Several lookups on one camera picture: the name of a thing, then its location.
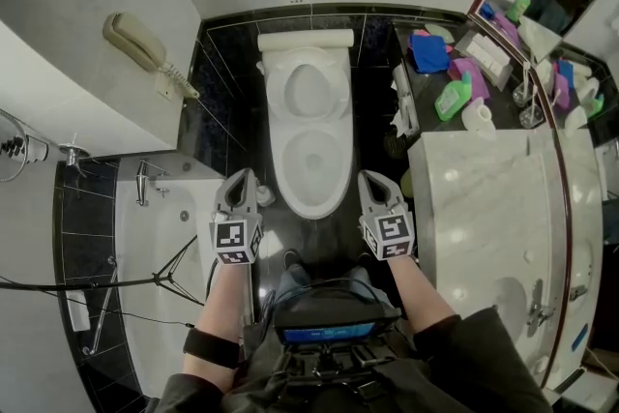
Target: blue screen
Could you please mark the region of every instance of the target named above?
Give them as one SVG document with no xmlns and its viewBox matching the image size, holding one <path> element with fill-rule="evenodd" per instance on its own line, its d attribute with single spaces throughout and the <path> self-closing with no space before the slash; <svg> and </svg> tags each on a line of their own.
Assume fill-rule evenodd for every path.
<svg viewBox="0 0 619 413">
<path fill-rule="evenodd" d="M 374 328 L 374 323 L 346 325 L 343 327 L 326 327 L 324 329 L 289 329 L 283 331 L 286 342 L 305 343 L 329 340 L 347 340 L 366 338 Z"/>
</svg>

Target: telephone handset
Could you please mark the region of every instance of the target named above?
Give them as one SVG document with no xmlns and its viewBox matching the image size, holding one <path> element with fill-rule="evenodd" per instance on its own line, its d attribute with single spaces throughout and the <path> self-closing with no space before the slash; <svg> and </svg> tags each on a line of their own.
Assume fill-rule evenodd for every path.
<svg viewBox="0 0 619 413">
<path fill-rule="evenodd" d="M 185 97 L 199 98 L 200 94 L 183 75 L 172 64 L 165 62 L 167 51 L 160 40 L 134 15 L 109 15 L 103 26 L 103 36 L 147 72 L 159 71 L 166 74 L 179 86 Z"/>
</svg>

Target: black countertop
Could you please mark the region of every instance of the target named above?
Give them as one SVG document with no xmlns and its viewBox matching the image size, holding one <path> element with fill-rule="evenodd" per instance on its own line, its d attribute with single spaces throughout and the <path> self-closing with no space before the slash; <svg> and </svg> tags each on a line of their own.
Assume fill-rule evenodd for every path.
<svg viewBox="0 0 619 413">
<path fill-rule="evenodd" d="M 483 33 L 479 26 L 472 22 L 465 22 L 460 25 L 441 24 L 449 29 L 456 42 L 461 40 L 470 30 Z M 446 71 L 434 74 L 419 74 L 412 62 L 412 54 L 408 49 L 408 39 L 413 31 L 423 28 L 423 25 L 415 22 L 396 22 L 394 23 L 394 34 L 390 46 L 390 66 L 394 68 L 401 60 L 405 62 L 405 68 L 408 76 L 408 81 L 413 94 L 415 108 L 417 110 L 417 118 L 421 133 L 435 131 L 465 131 L 459 111 L 451 120 L 443 122 L 438 118 L 434 103 L 440 96 L 441 92 L 447 86 L 452 78 L 449 77 Z M 450 54 L 452 60 L 461 57 L 466 57 L 460 54 L 457 50 L 453 50 Z M 500 91 L 486 77 L 486 86 L 490 93 L 490 98 L 485 101 L 486 106 L 492 112 L 492 121 L 497 130 L 519 130 L 522 129 L 518 115 L 522 108 L 518 107 L 512 98 L 512 92 L 522 82 L 522 66 L 515 60 L 512 60 L 512 74 L 503 89 Z"/>
</svg>

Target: arm band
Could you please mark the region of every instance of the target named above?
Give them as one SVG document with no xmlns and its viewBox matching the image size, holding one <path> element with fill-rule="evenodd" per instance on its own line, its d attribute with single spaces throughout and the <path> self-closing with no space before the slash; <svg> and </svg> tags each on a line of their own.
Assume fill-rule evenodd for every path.
<svg viewBox="0 0 619 413">
<path fill-rule="evenodd" d="M 239 366 L 239 345 L 237 343 L 200 332 L 197 329 L 190 329 L 185 339 L 183 352 L 227 369 L 236 369 Z"/>
</svg>

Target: toilet bowl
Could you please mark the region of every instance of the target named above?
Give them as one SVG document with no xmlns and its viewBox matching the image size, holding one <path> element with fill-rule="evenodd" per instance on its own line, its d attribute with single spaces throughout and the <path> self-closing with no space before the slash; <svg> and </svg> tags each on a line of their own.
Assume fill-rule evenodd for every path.
<svg viewBox="0 0 619 413">
<path fill-rule="evenodd" d="M 341 203 L 352 168 L 351 30 L 260 35 L 276 179 L 306 219 Z"/>
</svg>

